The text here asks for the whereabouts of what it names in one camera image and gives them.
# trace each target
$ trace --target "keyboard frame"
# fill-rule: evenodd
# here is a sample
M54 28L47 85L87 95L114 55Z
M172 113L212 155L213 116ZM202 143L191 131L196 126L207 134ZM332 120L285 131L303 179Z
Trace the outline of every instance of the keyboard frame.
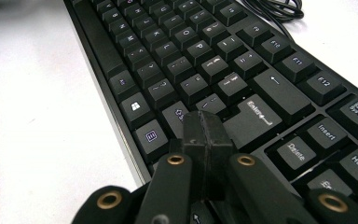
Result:
M148 172L148 169L145 165L145 162L138 150L138 147L135 144L135 141L131 135L130 130L127 127L126 121L124 120L121 111L118 108L118 104L116 103L116 100L113 96L113 93L110 91L110 88L108 86L107 80L105 79L105 76L103 74L103 71L98 63L98 60L96 59L96 56L94 54L94 52L92 51L92 48L90 46L90 43L86 37L86 34L81 26L80 21L77 18L76 15L76 11L74 9L73 6L73 2L76 3L78 1L71 1L71 0L63 0L68 12L71 16L71 19L74 23L74 26L76 28L76 31L79 35L80 41L83 45L84 50L86 51L86 54L88 56L89 62L92 66L92 69L94 71L94 75L96 76L97 80L98 80L98 84L100 85L100 88L103 92L103 97L105 98L110 112L112 113L115 122L117 123L117 126L119 128L121 137L123 138L125 144L126 144L126 148L129 151L130 155L131 155L131 159L134 163L134 166L138 172L138 175L141 178L141 181L143 183L147 183L148 181L151 180L151 175ZM336 73L335 71L333 71L331 68L329 68L327 65L323 64L321 61L319 61L318 59L316 59L315 57L313 57L311 54L309 54L307 51L305 51L303 48L301 48L299 45L297 45L294 42L290 42L286 36L284 36L282 33L280 33L278 30L276 30L274 27L272 27L271 25L269 25L269 23L259 19L255 14L253 14L251 11L247 10L246 8L244 9L245 13L247 14L247 17L243 18L241 21L236 22L234 25L230 26L227 28L228 32L231 35L235 35L241 28L245 28L245 27L241 27L241 22L242 21L246 21L247 24L251 24L255 21L260 21L263 24L267 25L267 27L270 29L270 31L274 34L277 35L285 40L287 40L293 51L295 52L301 52L303 53L306 57L309 57L311 60L314 61L315 65L317 68L319 68L320 70L324 70L328 73L330 73L332 76L336 77L339 81L341 81L342 85L345 87L345 91L343 93L341 93L336 99L332 100L331 102L327 103L326 105L323 106L318 106L316 105L305 93L305 97L307 97L308 99L310 99L311 104L314 108L314 111L307 115L304 119L302 119L301 121L297 122L296 124L294 124L293 126L290 126L289 128L287 128L285 131L279 133L277 136L273 137L272 139L268 140L267 143L263 144L261 147L259 147L257 150L255 150L254 152L252 152L251 154L257 156L259 159L261 159L266 165L267 167L271 170L271 172L273 172L281 181L282 183L289 188L289 190L291 190L294 194L299 195L297 193L297 191L293 188L293 186L291 185L292 182L294 182L295 180L292 181L288 181L286 179L286 177L283 176L283 174L281 173L281 171L274 165L274 163L270 160L270 158L268 157L266 150L269 149L270 147L272 147L274 144L278 143L281 139L285 138L286 136L289 136L291 133L294 133L298 128L300 128L301 126L303 126L304 124L308 123L309 121L315 119L317 116L325 116L328 118L332 118L329 114L327 114L327 110L328 108L331 108L333 105L336 105L338 102L346 99L348 96L355 94L358 95L358 88L355 87L354 85L352 85L348 80L346 80L344 77L340 76L338 73ZM259 56L259 54L253 50L253 48L249 47L246 43L244 43L242 41L243 45L250 50L251 52L255 53L256 55ZM271 68L275 71L277 71L277 69L275 69L271 64L269 64L263 57L260 56L260 58L263 59L264 64L267 66L267 68ZM335 122L335 124L340 127L349 137L349 139L358 146L358 139L356 139L355 137L352 136L351 133L349 133L343 126L341 126L338 122L336 122L333 118L332 120ZM319 162L317 162L316 164L314 164L311 168L309 168L309 170L313 169L315 166L318 166L319 164L321 164L323 161L325 161L326 159L320 160Z

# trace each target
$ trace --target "desk surface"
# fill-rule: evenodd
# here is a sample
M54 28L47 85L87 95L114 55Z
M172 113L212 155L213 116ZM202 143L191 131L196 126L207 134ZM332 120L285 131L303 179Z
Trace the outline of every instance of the desk surface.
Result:
M358 87L358 1L303 8L297 44ZM141 185L96 83L62 0L0 0L0 223L69 223L94 190Z

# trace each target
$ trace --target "screw hole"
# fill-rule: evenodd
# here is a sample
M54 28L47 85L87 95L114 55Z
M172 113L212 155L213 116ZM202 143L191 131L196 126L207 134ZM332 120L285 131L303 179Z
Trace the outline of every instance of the screw hole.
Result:
M240 156L238 157L237 161L245 166L253 166L255 165L255 159L249 156Z
M111 209L121 203L122 197L120 192L112 190L106 192L98 198L97 205L101 209Z
M179 164L182 164L184 161L185 161L185 158L183 158L182 156L170 156L168 159L167 159L168 163L169 164L172 164L172 165L179 165Z

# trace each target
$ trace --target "keyboard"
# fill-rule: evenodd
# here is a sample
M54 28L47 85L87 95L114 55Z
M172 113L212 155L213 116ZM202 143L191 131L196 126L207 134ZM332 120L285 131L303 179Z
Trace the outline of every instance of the keyboard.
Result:
M358 89L235 1L65 0L144 182L183 117L217 115L293 194L358 203Z

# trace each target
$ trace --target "white desk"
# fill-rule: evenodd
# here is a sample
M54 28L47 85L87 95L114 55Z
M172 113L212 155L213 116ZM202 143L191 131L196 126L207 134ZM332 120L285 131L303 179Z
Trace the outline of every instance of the white desk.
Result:
M296 42L358 87L358 1L303 7ZM62 0L0 0L0 223L69 223L94 190L141 185L80 47Z

